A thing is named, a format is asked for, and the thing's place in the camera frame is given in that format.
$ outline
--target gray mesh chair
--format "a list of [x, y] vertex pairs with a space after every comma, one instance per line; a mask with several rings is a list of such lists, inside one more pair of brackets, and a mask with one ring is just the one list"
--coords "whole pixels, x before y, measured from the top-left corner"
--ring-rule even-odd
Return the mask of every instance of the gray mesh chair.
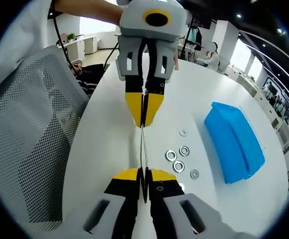
[[25, 229], [62, 222], [68, 154], [88, 100], [56, 46], [0, 85], [0, 198]]

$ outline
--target wire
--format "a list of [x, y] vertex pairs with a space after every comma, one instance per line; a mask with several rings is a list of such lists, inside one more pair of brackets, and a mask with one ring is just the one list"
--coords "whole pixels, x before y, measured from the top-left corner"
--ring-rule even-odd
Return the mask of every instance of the wire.
[[143, 132], [141, 131], [141, 140], [140, 140], [140, 168], [143, 167]]
[[119, 44], [119, 43], [117, 42], [117, 44], [115, 45], [115, 47], [113, 48], [113, 50], [110, 52], [109, 56], [107, 57], [107, 59], [106, 59], [106, 61], [105, 61], [104, 68], [103, 68], [104, 71], [105, 71], [105, 69], [106, 69], [106, 64], [107, 64], [109, 58], [111, 57], [111, 55], [113, 54], [113, 52], [114, 52], [115, 49], [117, 48], [118, 44]]
[[145, 144], [145, 134], [144, 134], [144, 126], [141, 126], [141, 138], [144, 137], [144, 158], [145, 158], [145, 167], [148, 168], [148, 156], [146, 152], [146, 144]]
[[53, 22], [54, 22], [56, 34], [57, 34], [57, 37], [58, 37], [58, 41], [59, 41], [59, 43], [60, 43], [60, 45], [61, 45], [61, 48], [62, 48], [62, 50], [63, 50], [63, 52], [64, 52], [64, 54], [65, 54], [66, 60], [67, 60], [67, 62], [68, 62], [68, 64], [69, 64], [69, 67], [76, 73], [76, 76], [78, 76], [79, 74], [78, 74], [78, 72], [75, 70], [74, 66], [71, 64], [71, 62], [70, 62], [70, 60], [69, 60], [69, 57], [68, 57], [68, 55], [67, 55], [67, 53], [66, 53], [66, 50], [65, 50], [63, 41], [62, 41], [62, 39], [60, 38], [59, 29], [58, 29], [57, 22], [56, 22], [55, 0], [52, 0], [51, 5], [52, 5], [52, 11], [53, 11], [53, 13], [54, 13], [54, 14], [53, 14]]

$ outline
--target blue plastic container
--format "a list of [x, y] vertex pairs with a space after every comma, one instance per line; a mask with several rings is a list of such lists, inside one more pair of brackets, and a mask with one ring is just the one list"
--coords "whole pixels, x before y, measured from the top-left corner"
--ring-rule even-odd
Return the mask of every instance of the blue plastic container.
[[240, 109], [213, 102], [205, 119], [226, 183], [252, 177], [265, 163], [260, 144]]

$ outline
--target office desk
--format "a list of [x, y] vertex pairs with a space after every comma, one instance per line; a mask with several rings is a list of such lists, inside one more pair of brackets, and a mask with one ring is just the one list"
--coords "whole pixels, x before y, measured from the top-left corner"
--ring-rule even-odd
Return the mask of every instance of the office desk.
[[83, 39], [74, 40], [64, 44], [64, 47], [67, 48], [69, 60], [75, 61], [81, 59], [82, 61], [85, 58], [85, 44]]
[[[144, 72], [148, 57], [144, 54]], [[185, 193], [195, 193], [217, 209], [223, 222], [238, 232], [262, 234], [279, 215], [288, 193], [286, 164], [279, 140], [254, 98], [238, 83], [210, 69], [179, 61], [165, 86], [164, 101], [153, 124], [144, 129], [148, 164], [175, 174]], [[250, 179], [225, 184], [212, 140], [204, 125], [211, 103], [239, 106], [254, 129], [266, 162]], [[187, 136], [179, 134], [187, 131]], [[178, 159], [185, 164], [174, 172], [164, 154], [186, 145], [190, 154]], [[139, 166], [140, 129], [136, 128], [125, 101], [125, 82], [111, 64], [77, 128], [66, 168], [63, 189], [63, 219], [72, 209], [93, 204], [111, 177], [128, 167]], [[190, 178], [192, 169], [200, 173]], [[155, 238], [150, 203], [139, 201], [133, 238]]]

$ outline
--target white cabinet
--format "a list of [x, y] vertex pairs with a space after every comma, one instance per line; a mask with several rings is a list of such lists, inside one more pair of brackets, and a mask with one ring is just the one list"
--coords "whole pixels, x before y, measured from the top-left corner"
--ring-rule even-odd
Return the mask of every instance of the white cabinet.
[[66, 46], [68, 57], [70, 61], [77, 59], [84, 60], [85, 58], [85, 44], [83, 40], [74, 41]]
[[265, 108], [267, 105], [269, 105], [268, 100], [266, 99], [265, 95], [262, 94], [262, 92], [257, 91], [254, 95], [254, 99], [259, 103], [261, 108]]
[[84, 39], [85, 54], [93, 54], [97, 51], [97, 38], [95, 36]]

